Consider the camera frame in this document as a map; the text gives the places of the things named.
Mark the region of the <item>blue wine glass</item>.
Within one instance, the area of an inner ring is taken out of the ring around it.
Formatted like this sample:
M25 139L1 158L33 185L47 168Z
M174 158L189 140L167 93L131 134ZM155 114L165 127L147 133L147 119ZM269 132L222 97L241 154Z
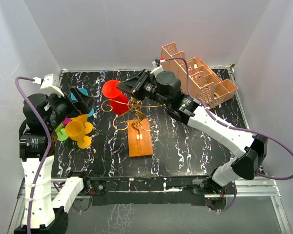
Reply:
M82 94L84 94L84 95L88 95L88 91L87 91L85 88L78 88L78 90L79 90ZM73 93L70 94L70 97L71 97L72 100L77 100L77 99L75 98L75 96L74 96ZM87 116L88 116L88 117L91 117L91 116L93 116L93 114L94 114L94 109L92 108L91 111L88 113Z

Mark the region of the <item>red wine glass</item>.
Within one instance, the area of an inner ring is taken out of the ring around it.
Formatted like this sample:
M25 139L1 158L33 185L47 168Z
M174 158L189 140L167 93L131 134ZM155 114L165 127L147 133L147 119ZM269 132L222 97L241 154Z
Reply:
M122 91L117 87L120 83L118 80L107 81L102 88L102 93L107 99L111 99L109 104L112 107L112 111L117 115L122 115L129 110L128 98Z

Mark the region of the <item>magenta wine glass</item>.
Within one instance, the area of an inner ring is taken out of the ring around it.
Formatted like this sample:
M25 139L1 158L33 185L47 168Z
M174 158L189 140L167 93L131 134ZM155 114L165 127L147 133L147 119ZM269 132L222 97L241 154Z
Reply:
M63 121L63 124L66 125L66 124L68 124L71 121L72 121L71 118L65 118L64 121Z

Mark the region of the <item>yellow-base orange wine glass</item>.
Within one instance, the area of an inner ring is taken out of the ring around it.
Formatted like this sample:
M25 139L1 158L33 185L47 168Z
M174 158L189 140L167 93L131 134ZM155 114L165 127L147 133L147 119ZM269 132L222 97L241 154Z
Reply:
M77 146L85 149L91 145L91 138L86 135L85 127L79 121L73 120L65 127L65 132L69 138L76 141Z

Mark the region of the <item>green wine glass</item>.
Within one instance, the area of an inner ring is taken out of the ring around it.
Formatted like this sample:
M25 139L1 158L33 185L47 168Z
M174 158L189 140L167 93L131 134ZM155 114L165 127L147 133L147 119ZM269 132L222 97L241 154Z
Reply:
M57 134L58 141L65 141L68 139L68 135L67 135L62 123L55 129L55 132Z

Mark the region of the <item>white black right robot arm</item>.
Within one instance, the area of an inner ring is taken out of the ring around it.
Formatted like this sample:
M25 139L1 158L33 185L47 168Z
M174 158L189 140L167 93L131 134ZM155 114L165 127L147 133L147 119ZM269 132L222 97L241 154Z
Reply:
M228 148L234 158L213 170L198 190L220 193L227 184L239 178L252 180L266 157L267 141L264 136L238 131L189 95L182 93L181 82L173 72L157 75L143 70L137 76L117 85L121 91L138 100L149 98L166 107L175 120L195 128Z

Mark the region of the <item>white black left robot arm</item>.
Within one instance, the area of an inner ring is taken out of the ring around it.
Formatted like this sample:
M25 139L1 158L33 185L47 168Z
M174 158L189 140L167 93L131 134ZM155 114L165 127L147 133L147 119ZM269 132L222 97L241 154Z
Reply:
M78 194L87 194L91 182L85 172L73 171L52 198L52 165L56 128L65 118L88 114L94 98L77 87L70 88L75 99L57 94L32 94L25 98L25 121L19 129L20 159L25 175L25 210L16 234L64 234L68 212Z

